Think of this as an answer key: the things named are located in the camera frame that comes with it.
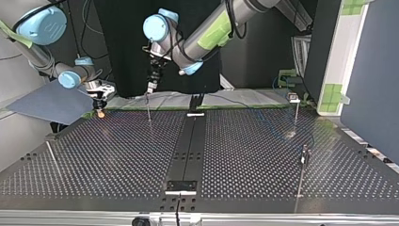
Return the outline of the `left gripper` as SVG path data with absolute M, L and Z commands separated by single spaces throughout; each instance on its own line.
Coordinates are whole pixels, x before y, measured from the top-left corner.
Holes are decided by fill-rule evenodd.
M 147 92 L 152 94 L 157 89 L 157 84 L 163 76 L 163 70 L 166 67 L 164 60 L 152 59 L 150 61 L 151 69 L 149 73 L 149 83 L 147 86 Z

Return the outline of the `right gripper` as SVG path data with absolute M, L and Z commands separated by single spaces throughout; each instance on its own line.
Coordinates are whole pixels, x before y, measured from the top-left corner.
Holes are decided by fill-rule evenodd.
M 98 116 L 100 119 L 103 119 L 103 118 L 105 117 L 105 114 L 104 114 L 104 112 L 102 111 L 102 109 L 104 109 L 104 108 L 106 107 L 106 105 L 107 105 L 107 101 L 104 101 L 104 100 L 97 100 L 97 99 L 95 99 L 95 100 L 93 101 L 93 108 L 96 109 L 97 116 Z

